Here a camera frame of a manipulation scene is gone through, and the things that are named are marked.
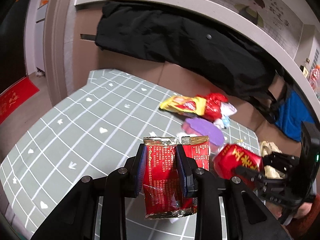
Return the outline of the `red fuzzy sleeve forearm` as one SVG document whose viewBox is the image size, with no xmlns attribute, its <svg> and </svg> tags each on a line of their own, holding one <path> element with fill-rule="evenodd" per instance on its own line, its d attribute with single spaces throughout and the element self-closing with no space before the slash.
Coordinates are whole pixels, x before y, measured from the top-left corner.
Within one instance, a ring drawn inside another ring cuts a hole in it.
<svg viewBox="0 0 320 240">
<path fill-rule="evenodd" d="M 293 219 L 286 226 L 292 239 L 319 239 L 319 194 L 317 194 L 310 212 L 300 219 Z"/>
</svg>

